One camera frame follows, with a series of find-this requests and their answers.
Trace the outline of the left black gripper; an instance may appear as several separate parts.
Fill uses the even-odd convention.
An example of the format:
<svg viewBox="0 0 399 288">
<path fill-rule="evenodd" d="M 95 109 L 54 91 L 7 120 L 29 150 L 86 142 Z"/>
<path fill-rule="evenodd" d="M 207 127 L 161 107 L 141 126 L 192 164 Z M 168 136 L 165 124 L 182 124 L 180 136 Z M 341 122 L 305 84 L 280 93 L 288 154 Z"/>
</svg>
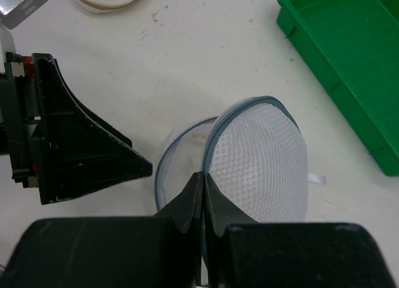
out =
<svg viewBox="0 0 399 288">
<path fill-rule="evenodd" d="M 131 139 L 71 92 L 50 54 L 6 53 L 1 154 L 10 157 L 15 183 L 39 187 L 42 204 L 76 199 L 153 171 Z"/>
</svg>

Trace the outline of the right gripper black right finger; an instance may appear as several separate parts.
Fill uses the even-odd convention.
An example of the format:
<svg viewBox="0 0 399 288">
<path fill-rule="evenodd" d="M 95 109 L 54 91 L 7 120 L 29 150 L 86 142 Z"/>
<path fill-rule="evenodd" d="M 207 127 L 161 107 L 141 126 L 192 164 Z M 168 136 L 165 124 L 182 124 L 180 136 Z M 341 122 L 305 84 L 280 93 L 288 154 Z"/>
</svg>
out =
<svg viewBox="0 0 399 288">
<path fill-rule="evenodd" d="M 204 177 L 211 287 L 395 287 L 374 238 L 352 223 L 258 223 Z"/>
</svg>

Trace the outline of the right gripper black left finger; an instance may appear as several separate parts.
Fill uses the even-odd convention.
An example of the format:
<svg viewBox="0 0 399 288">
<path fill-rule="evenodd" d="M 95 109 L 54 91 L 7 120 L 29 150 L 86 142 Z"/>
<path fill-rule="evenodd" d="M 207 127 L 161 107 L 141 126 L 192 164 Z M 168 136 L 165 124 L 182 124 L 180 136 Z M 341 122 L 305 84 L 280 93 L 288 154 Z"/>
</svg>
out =
<svg viewBox="0 0 399 288">
<path fill-rule="evenodd" d="M 6 287 L 195 287 L 201 280 L 203 174 L 153 216 L 32 223 L 4 271 Z"/>
</svg>

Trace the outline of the white mesh laundry bag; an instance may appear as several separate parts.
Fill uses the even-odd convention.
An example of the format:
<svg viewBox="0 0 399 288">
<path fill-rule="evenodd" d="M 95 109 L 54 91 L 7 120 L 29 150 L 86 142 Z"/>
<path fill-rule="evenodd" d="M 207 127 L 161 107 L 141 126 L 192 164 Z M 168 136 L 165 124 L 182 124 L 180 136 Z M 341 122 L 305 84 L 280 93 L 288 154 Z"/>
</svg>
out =
<svg viewBox="0 0 399 288">
<path fill-rule="evenodd" d="M 155 172 L 156 208 L 177 197 L 194 173 L 210 175 L 227 199 L 258 223 L 305 223 L 310 174 L 305 140 L 285 106 L 269 96 L 235 103 L 217 117 L 194 122 L 170 134 Z M 208 279 L 201 209 L 201 280 Z"/>
</svg>

